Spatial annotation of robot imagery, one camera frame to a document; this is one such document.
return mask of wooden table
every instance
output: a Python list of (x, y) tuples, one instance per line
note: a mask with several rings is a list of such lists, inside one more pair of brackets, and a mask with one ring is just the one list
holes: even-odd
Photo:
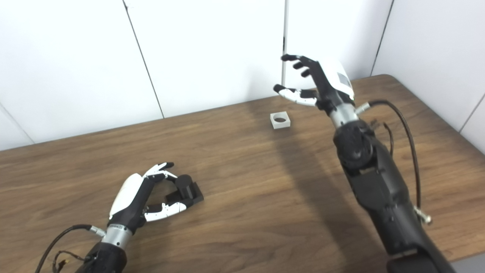
[[(426, 230), (445, 256), (485, 251), (485, 156), (394, 78), (353, 85), (357, 104), (388, 98), (406, 116), (423, 208), (434, 217)], [(269, 114), (280, 111), (291, 128), (272, 129)], [(393, 130), (394, 158), (414, 198), (400, 122), (386, 107), (363, 116), (373, 118)], [(341, 171), (333, 133), (323, 112), (271, 97), (0, 152), (0, 272), (33, 272), (52, 239), (73, 224), (104, 227), (123, 181), (163, 161), (190, 174), (205, 201), (139, 229), (125, 272), (385, 272), (386, 254)], [(385, 129), (377, 133), (387, 144)], [(155, 188), (151, 202), (167, 188)], [(84, 255), (97, 240), (68, 234), (43, 272), (57, 250)], [(72, 260), (64, 273), (79, 264)]]

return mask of black forearm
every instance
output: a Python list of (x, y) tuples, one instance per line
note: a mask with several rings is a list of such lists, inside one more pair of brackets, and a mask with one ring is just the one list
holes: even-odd
[(123, 249), (103, 242), (94, 245), (86, 258), (76, 273), (121, 273), (127, 262)]
[(439, 273), (454, 273), (422, 228), (387, 148), (367, 124), (359, 120), (342, 126), (334, 142), (356, 199), (371, 217), (387, 253), (424, 253)]

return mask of white square block with hole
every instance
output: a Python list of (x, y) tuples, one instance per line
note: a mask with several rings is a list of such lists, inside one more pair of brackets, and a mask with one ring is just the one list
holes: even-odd
[(279, 113), (272, 113), (270, 114), (271, 124), (273, 125), (273, 129), (280, 129), (289, 127), (291, 124), (290, 117), (285, 112)]

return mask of wire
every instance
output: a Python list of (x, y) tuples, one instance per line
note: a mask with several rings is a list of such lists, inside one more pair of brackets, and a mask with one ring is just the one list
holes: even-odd
[(394, 152), (394, 137), (392, 136), (392, 131), (389, 128), (389, 126), (387, 125), (387, 123), (383, 122), (382, 125), (384, 125), (384, 128), (389, 132), (389, 142), (390, 142), (390, 145), (391, 145), (389, 154), (391, 154), (391, 157), (392, 157), (392, 154)]
[(54, 260), (52, 261), (52, 272), (53, 273), (59, 273), (61, 271), (61, 269), (64, 267), (65, 264), (67, 264), (66, 260), (62, 260), (60, 263), (59, 263), (59, 268), (56, 268), (56, 264), (57, 264), (57, 258), (59, 257), (60, 254), (62, 253), (66, 253), (66, 254), (69, 254), (71, 256), (73, 256), (74, 258), (80, 260), (80, 261), (85, 261), (86, 259), (79, 256), (79, 255), (76, 255), (70, 251), (67, 251), (67, 250), (61, 250), (59, 251), (56, 256), (54, 257)]
[(44, 265), (44, 262), (46, 261), (46, 258), (47, 258), (47, 255), (49, 255), (49, 252), (52, 250), (52, 248), (54, 247), (54, 245), (57, 243), (57, 241), (59, 241), (64, 235), (66, 235), (67, 233), (73, 231), (73, 230), (76, 230), (76, 229), (86, 229), (86, 230), (90, 230), (92, 227), (92, 225), (90, 224), (76, 224), (68, 229), (66, 229), (65, 231), (61, 232), (53, 241), (52, 243), (50, 243), (49, 247), (47, 247), (46, 251), (44, 252), (44, 254), (42, 255), (42, 258), (40, 258), (40, 261), (39, 261), (39, 265), (37, 266), (37, 269), (35, 270), (35, 273), (40, 273), (40, 270), (42, 268), (42, 266)]
[(404, 118), (403, 114), (399, 111), (399, 109), (393, 105), (391, 102), (387, 100), (375, 100), (368, 102), (370, 107), (374, 107), (376, 105), (387, 105), (396, 112), (399, 119), (401, 120), (404, 130), (406, 131), (407, 138), (409, 139), (409, 146), (411, 148), (411, 155), (413, 157), (413, 164), (414, 164), (414, 174), (416, 176), (416, 207), (421, 209), (421, 179), (420, 179), (420, 169), (418, 166), (418, 156), (416, 155), (416, 147), (414, 146), (414, 140), (411, 135), (411, 130), (407, 125), (406, 119)]

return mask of robotic hand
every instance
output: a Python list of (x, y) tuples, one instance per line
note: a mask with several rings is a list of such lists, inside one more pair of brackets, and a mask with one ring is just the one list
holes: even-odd
[[(85, 258), (69, 251), (58, 252), (52, 271), (58, 273), (61, 270), (65, 261), (56, 267), (56, 259), (60, 253), (67, 253), (83, 261), (76, 273), (121, 273), (127, 263), (125, 249), (128, 241), (138, 228), (146, 222), (167, 218), (204, 200), (197, 183), (192, 182), (190, 176), (184, 174), (177, 177), (166, 171), (173, 165), (172, 162), (157, 164), (143, 176), (135, 173), (128, 177), (113, 202), (106, 232), (86, 224), (66, 229), (47, 248), (35, 272), (40, 272), (49, 251), (63, 235), (71, 230), (86, 229), (101, 236), (101, 241), (94, 245)], [(164, 179), (174, 183), (177, 190), (167, 195), (164, 203), (146, 205), (155, 184)]]
[[(280, 96), (298, 104), (316, 106), (332, 120), (336, 128), (334, 144), (343, 171), (357, 202), (368, 212), (391, 259), (389, 273), (455, 273), (446, 258), (433, 244), (422, 227), (431, 218), (420, 209), (419, 171), (412, 136), (396, 106), (385, 100), (367, 102), (355, 109), (352, 85), (342, 65), (336, 60), (319, 62), (305, 56), (283, 55), (283, 61), (299, 61), (295, 69), (306, 67), (303, 77), (311, 76), (317, 90), (298, 90), (275, 85)], [(371, 126), (358, 115), (385, 104), (401, 119), (406, 130), (417, 182), (417, 205), (413, 206), (409, 190), (389, 151)]]

